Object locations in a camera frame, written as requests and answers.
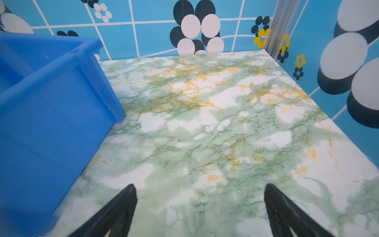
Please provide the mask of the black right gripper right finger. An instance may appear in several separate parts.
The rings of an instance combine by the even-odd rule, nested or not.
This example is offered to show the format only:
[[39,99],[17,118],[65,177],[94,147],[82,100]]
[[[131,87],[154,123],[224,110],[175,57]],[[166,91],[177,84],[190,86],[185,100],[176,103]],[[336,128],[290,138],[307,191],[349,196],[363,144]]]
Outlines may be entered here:
[[274,237],[331,237],[275,185],[265,187],[264,202]]

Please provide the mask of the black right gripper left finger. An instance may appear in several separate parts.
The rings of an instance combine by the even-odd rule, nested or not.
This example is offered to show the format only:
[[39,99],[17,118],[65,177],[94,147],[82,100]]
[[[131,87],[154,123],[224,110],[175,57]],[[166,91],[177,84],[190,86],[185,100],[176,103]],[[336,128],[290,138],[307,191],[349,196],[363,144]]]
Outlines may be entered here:
[[87,222],[70,234],[71,237],[126,237],[137,205],[137,191],[129,184]]

